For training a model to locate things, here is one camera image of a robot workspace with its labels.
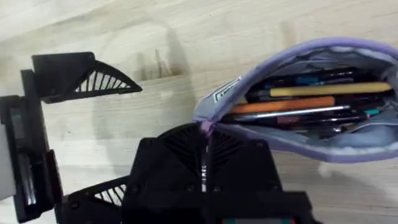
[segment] wooden table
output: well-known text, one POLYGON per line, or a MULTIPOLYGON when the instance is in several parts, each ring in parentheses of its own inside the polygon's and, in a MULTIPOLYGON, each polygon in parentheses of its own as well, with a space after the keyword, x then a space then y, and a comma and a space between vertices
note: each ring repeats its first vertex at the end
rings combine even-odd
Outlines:
MULTIPOLYGON (((0 0, 0 94, 22 94, 33 54, 92 51, 142 93, 43 105, 65 193, 128 174, 137 143, 192 118, 195 103, 304 40, 350 36, 398 47, 396 0, 0 0)), ((325 223, 397 223, 397 160, 325 164, 275 152, 288 190, 325 223)), ((0 223, 15 223, 12 200, 0 223)), ((52 212, 32 223, 55 223, 52 212)))

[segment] pencil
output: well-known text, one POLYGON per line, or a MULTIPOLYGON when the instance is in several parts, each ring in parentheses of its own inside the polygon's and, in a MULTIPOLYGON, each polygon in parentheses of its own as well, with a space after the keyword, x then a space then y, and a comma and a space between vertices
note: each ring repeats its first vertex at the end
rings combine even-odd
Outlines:
POLYGON ((288 88, 272 88, 270 96, 313 96, 313 95, 339 95, 351 93, 377 93, 391 90, 386 82, 352 83, 325 86, 301 86, 288 88))

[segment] white tag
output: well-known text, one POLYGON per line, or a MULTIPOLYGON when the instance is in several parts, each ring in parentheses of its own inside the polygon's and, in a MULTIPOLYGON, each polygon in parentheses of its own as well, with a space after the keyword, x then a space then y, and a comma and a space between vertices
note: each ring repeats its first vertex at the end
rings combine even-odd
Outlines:
POLYGON ((214 93, 213 93, 213 100, 215 103, 219 102, 220 99, 222 99, 222 97, 225 95, 225 93, 227 93, 228 91, 230 91, 230 89, 232 89, 232 87, 234 87, 238 81, 240 81, 242 79, 242 77, 238 77, 235 80, 230 81, 229 83, 223 85, 222 87, 220 87, 219 89, 217 89, 214 93))

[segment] purple pencil case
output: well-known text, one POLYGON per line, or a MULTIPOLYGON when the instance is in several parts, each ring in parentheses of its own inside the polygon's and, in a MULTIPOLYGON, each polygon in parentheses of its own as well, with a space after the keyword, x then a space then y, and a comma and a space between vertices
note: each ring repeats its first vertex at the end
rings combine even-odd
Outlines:
POLYGON ((267 59, 248 74, 228 82, 197 104, 194 121, 211 138, 212 129, 225 128, 251 139, 264 139, 273 150, 289 151, 326 162, 354 163, 398 156, 398 101, 386 102, 387 109, 358 123, 353 129, 328 139, 312 139, 276 128, 223 124, 220 119, 256 83, 269 77, 305 73, 313 68, 357 67, 379 71, 398 93, 398 50, 386 44, 355 38, 311 40, 267 59))

